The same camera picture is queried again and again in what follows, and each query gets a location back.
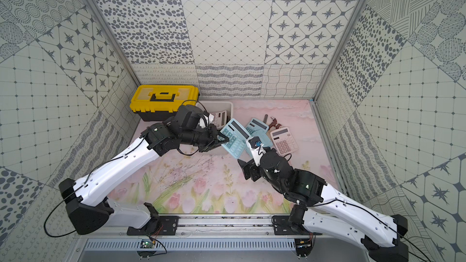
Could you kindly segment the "light blue calculator back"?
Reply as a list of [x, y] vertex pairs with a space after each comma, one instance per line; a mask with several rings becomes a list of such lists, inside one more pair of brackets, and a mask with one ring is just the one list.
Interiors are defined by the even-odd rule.
[[[251, 137], [259, 137], [263, 144], [263, 147], [273, 147], [273, 142], [269, 139], [269, 137], [267, 136], [265, 132], [260, 132], [260, 131], [254, 132], [251, 135]], [[249, 148], [246, 149], [246, 152], [250, 157], [252, 157]]]

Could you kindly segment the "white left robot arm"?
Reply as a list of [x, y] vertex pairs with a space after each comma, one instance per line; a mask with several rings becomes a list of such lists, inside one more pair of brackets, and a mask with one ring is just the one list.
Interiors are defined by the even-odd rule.
[[182, 144], [208, 152], [227, 142], [229, 138], [210, 122], [207, 112], [193, 105], [180, 106], [175, 116], [148, 127], [127, 149], [90, 174], [59, 184], [76, 233], [87, 235], [103, 227], [127, 227], [128, 235], [160, 232], [163, 223], [152, 204], [124, 205], [111, 200], [109, 193], [151, 161], [179, 150]]

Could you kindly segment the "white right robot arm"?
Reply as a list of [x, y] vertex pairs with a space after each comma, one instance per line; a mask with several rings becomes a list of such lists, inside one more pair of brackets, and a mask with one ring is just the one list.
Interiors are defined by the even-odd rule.
[[324, 234], [360, 247], [375, 262], [409, 260], [408, 246], [402, 242], [408, 231], [405, 217], [369, 209], [314, 173], [293, 168], [275, 149], [255, 149], [252, 160], [238, 164], [246, 180], [263, 178], [293, 203], [289, 217], [272, 218], [276, 235]]

